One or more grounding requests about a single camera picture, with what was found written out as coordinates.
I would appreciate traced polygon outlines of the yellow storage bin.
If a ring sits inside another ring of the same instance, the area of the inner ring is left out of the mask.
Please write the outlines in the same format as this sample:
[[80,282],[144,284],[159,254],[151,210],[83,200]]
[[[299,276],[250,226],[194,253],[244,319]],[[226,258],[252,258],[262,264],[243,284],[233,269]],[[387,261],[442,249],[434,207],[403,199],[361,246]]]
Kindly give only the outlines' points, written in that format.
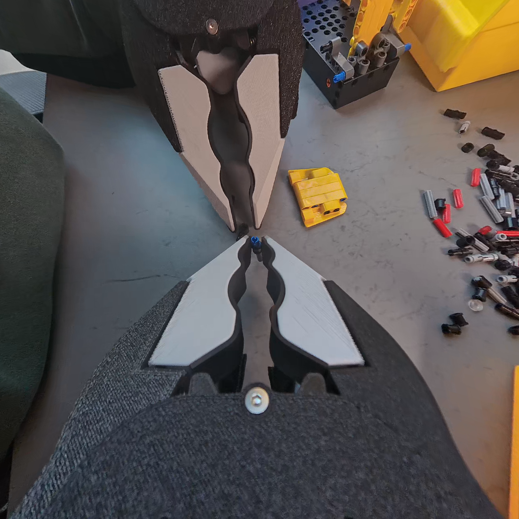
[[518,518],[518,365],[513,372],[508,518]]
[[417,1],[400,36],[437,92],[518,71],[518,1]]

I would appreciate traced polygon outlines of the person's left forearm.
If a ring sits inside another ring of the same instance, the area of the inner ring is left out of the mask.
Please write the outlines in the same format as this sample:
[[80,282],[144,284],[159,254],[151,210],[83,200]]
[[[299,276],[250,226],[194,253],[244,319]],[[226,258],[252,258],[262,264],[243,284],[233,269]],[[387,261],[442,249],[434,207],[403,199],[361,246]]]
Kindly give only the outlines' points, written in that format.
[[27,68],[131,88],[120,1],[1,1],[1,49]]

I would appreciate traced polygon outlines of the yellow lego subassembly blue pins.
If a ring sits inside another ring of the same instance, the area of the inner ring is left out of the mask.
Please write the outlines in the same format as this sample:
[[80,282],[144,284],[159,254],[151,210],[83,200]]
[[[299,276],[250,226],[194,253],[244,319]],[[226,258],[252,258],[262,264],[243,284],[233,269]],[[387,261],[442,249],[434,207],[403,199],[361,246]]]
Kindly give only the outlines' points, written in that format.
[[328,167],[288,171],[289,183],[306,228],[314,227],[347,210],[347,193],[340,176]]

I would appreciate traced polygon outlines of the black office chair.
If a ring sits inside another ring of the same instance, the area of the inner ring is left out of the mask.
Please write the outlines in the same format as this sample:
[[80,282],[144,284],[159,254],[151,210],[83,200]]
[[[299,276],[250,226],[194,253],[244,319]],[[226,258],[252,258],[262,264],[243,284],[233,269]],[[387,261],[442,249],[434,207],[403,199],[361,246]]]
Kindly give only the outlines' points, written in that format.
[[23,66],[1,50],[1,88],[40,122],[43,119],[47,74]]

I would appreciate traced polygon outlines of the pile of small lego pieces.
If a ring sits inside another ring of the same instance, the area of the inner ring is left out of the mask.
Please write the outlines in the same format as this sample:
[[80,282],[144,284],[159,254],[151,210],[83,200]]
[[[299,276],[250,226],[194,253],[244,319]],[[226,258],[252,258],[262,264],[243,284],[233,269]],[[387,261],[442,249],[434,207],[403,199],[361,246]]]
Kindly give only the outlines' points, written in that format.
[[485,167],[470,172],[469,186],[478,191],[478,202],[492,225],[476,231],[463,228],[450,229],[452,209],[464,207],[460,188],[451,190],[451,202],[433,195],[431,190],[421,192],[425,213],[444,238],[456,238],[456,245],[446,254],[459,258],[466,264],[490,264],[499,272],[496,281],[477,275],[471,281],[473,293],[468,301],[472,312],[484,309],[488,301],[495,310],[507,318],[518,321],[518,165],[496,150],[493,142],[475,149],[472,142],[463,143],[459,149],[464,154],[476,152]]

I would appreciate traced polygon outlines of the lego model on black base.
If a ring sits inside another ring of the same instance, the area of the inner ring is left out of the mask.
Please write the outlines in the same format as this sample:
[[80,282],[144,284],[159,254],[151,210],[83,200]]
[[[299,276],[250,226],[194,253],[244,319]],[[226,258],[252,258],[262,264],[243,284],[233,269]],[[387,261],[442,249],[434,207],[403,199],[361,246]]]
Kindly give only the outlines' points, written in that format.
[[303,69],[334,109],[385,88],[411,44],[417,1],[298,1]]

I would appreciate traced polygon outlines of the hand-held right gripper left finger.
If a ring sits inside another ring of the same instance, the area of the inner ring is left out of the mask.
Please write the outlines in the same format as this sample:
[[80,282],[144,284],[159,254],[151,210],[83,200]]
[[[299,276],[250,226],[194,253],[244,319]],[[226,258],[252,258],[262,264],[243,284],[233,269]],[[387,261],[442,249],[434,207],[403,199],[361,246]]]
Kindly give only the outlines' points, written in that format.
[[187,280],[151,353],[151,367],[234,368],[243,355],[238,306],[246,289],[250,238],[242,237]]

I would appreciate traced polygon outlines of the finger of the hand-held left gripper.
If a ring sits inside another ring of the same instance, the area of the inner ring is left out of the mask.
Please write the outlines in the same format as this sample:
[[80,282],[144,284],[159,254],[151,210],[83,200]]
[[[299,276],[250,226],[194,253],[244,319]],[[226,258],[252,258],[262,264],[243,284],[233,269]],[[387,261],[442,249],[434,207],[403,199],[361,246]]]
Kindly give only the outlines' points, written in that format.
[[206,83],[182,65],[158,70],[177,133],[179,155],[230,231],[236,222],[221,183],[221,163],[209,138],[211,97]]
[[247,162],[252,173],[251,209],[261,228],[274,187],[285,139],[281,136],[279,56],[251,57],[236,81],[239,110],[248,130]]

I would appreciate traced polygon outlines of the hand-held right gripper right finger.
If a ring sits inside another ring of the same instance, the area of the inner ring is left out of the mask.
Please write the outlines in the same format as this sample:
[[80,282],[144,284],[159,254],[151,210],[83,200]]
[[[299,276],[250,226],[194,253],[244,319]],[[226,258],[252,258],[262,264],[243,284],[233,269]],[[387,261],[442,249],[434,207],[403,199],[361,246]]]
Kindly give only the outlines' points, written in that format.
[[271,237],[263,237],[274,329],[296,353],[324,368],[365,364],[326,279]]

